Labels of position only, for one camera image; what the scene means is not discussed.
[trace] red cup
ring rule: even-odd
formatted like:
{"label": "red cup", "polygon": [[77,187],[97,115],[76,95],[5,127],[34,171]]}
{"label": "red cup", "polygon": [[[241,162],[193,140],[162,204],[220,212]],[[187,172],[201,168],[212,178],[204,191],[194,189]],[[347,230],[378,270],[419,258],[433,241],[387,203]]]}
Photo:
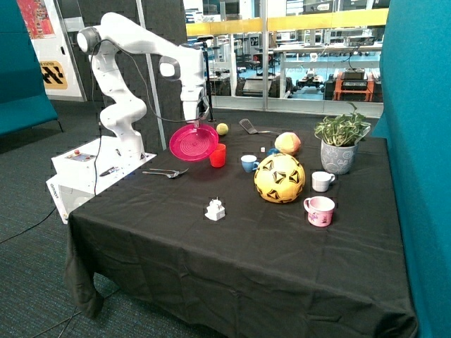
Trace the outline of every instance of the red cup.
{"label": "red cup", "polygon": [[218,143],[216,149],[210,155],[210,163],[212,167],[220,168],[226,164],[226,145]]}

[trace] glass wall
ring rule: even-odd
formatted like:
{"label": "glass wall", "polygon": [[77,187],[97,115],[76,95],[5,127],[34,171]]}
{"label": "glass wall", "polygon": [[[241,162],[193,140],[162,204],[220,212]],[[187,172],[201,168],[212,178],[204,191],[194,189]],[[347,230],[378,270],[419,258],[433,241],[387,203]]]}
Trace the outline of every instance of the glass wall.
{"label": "glass wall", "polygon": [[214,106],[335,114],[352,111],[351,101],[381,115],[389,0],[184,2],[189,41],[214,36]]}

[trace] yellow beam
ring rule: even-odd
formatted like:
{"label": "yellow beam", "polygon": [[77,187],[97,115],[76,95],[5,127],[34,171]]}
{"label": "yellow beam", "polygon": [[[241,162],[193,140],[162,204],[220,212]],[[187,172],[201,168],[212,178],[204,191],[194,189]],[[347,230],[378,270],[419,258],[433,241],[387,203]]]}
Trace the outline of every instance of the yellow beam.
{"label": "yellow beam", "polygon": [[[310,30],[336,27],[377,26],[387,23],[388,9],[284,16],[268,19],[268,30]],[[261,32],[261,18],[186,25],[188,37]]]}

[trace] potted plant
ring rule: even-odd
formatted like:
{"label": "potted plant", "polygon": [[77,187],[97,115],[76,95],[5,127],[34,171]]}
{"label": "potted plant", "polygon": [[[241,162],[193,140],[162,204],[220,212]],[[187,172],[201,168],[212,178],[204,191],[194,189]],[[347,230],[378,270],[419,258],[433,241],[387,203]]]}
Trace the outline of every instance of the potted plant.
{"label": "potted plant", "polygon": [[359,141],[368,134],[371,124],[357,112],[357,107],[348,102],[354,111],[335,118],[326,116],[316,124],[315,136],[321,140],[321,163],[328,173],[347,173],[354,163]]}

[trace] teal sofa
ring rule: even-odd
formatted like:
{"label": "teal sofa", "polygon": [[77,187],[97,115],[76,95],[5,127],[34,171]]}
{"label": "teal sofa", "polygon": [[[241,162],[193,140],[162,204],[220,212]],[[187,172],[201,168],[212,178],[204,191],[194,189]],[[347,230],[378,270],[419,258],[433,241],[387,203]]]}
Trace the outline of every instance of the teal sofa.
{"label": "teal sofa", "polygon": [[0,136],[58,119],[16,0],[3,0],[1,14]]}
{"label": "teal sofa", "polygon": [[386,137],[419,337],[451,337],[451,2],[392,0],[381,56]]}

